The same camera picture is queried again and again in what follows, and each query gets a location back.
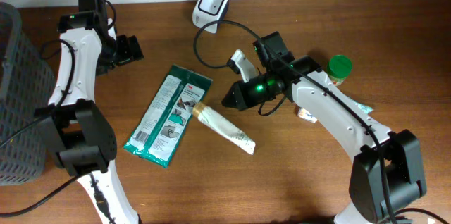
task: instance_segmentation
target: green cap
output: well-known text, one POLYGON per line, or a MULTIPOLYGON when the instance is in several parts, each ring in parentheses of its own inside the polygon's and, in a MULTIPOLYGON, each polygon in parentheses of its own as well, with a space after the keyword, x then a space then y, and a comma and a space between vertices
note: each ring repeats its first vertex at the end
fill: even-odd
POLYGON ((346 56, 334 56, 327 65, 327 71, 333 77, 346 78, 352 71, 352 62, 346 56))

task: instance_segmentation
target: gray container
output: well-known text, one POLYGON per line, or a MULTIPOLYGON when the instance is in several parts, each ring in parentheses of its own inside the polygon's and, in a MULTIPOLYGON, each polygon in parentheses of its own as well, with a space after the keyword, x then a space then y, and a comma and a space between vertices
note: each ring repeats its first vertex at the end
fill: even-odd
MULTIPOLYGON (((0 2, 0 143, 33 121, 45 107, 55 84, 49 65, 22 33, 19 12, 0 2)), ((19 185, 44 170, 45 147, 30 128, 0 149, 0 185, 19 185)))

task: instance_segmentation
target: green package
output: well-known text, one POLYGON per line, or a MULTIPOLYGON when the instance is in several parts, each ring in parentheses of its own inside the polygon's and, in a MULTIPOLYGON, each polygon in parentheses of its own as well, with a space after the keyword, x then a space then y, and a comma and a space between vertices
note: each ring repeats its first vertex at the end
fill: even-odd
POLYGON ((212 80, 173 65, 141 123, 123 147, 130 153, 167 167, 212 80))

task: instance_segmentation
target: white label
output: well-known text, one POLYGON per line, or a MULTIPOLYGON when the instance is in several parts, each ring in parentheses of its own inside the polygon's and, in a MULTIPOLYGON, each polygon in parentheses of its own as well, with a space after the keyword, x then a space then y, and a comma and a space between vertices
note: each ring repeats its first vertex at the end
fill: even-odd
POLYGON ((144 114, 144 117, 141 119, 141 123, 138 125, 135 133, 130 139, 131 145, 138 148, 139 150, 142 150, 144 148, 144 144, 146 144, 147 139, 149 138, 152 130, 155 128, 155 125, 160 119, 164 110, 168 106, 168 103, 177 90, 180 82, 181 79, 172 75, 168 75, 168 77, 166 77, 162 86, 156 93, 154 100, 144 114))
POLYGON ((164 161, 167 161, 171 157, 186 127, 186 123, 191 117, 194 105, 200 101, 204 93, 205 91, 203 89, 186 84, 177 102, 174 104, 171 114, 156 136, 154 143, 150 146, 150 154, 164 161))

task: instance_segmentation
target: wooden table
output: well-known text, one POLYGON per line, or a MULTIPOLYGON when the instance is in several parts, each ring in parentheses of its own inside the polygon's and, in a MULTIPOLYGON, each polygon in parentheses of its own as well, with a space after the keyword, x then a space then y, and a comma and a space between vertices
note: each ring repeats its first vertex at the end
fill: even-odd
MULTIPOLYGON (((420 140, 428 193, 412 206, 451 220, 451 0, 238 0, 228 20, 261 36, 279 31, 300 57, 324 65, 336 54, 354 69, 340 86, 349 97, 375 108, 372 116, 420 140)), ((267 223, 330 216, 350 201, 351 162, 320 123, 295 115, 285 103, 273 116, 257 108, 238 112, 221 100, 240 79, 229 69, 204 67, 194 57, 194 2, 117 5, 119 34, 136 35, 143 61, 96 80, 96 103, 123 146, 140 122, 172 64, 211 77, 205 102, 242 128, 256 143, 253 156, 196 120, 187 126, 168 168, 120 149, 116 159, 122 186, 144 223, 267 223)), ((20 10, 23 30, 35 46, 55 39, 60 15, 75 7, 20 10)), ((221 26, 204 34, 199 51, 224 64, 241 49, 255 65, 246 32, 221 26)), ((57 68, 58 61, 52 65, 57 68)), ((25 208, 68 180, 48 160, 36 181, 0 187, 2 212, 25 208)), ((426 218, 412 214, 417 223, 426 218)), ((45 205, 2 223, 99 223, 83 188, 71 185, 45 205)))

